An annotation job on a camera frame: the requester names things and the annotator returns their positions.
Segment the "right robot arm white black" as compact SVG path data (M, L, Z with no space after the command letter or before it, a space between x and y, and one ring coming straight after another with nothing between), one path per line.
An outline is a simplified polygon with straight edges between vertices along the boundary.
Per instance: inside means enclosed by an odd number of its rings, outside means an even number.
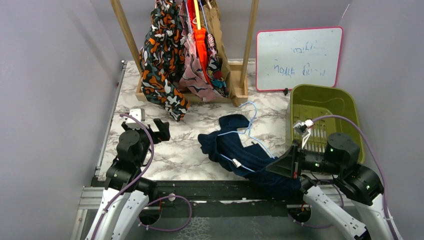
M327 137L324 152L301 149L297 141L266 171L301 184L288 190L289 199L305 201L318 210L350 240L400 240L402 236L388 211L384 186L378 174L358 162L360 146L347 134L335 132ZM302 171L334 175L333 183L353 203L361 219L347 213Z

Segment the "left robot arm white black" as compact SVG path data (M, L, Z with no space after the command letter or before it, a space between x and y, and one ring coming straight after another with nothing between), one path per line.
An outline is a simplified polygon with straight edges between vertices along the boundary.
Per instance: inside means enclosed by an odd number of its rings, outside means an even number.
M141 176L153 159L154 145L170 140L170 124L153 120L154 131L134 117L135 125L122 123L124 132L116 145L116 157L106 171L98 211L87 240L124 240L143 208L157 200L157 183Z

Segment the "light blue wire hanger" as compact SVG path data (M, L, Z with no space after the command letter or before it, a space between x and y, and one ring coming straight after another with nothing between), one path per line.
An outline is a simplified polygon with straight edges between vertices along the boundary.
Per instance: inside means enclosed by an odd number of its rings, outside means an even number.
M267 164L276 160L268 147L252 135L253 123L258 114L256 104L247 101L240 107L246 105L253 106L253 116L251 118L243 114L223 116L226 125L221 127L215 138L218 156L242 176L261 172Z

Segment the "navy blue shorts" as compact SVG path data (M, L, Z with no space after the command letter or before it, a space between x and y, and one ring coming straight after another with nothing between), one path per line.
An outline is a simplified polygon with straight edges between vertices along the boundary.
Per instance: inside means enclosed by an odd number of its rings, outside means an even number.
M298 179L266 171L276 157L270 157L258 143L242 145L238 129L247 128L250 123L244 115L225 115L218 119L218 123L219 130L201 133L197 137L203 154L225 170L249 180L272 198L283 200L297 194L301 188Z

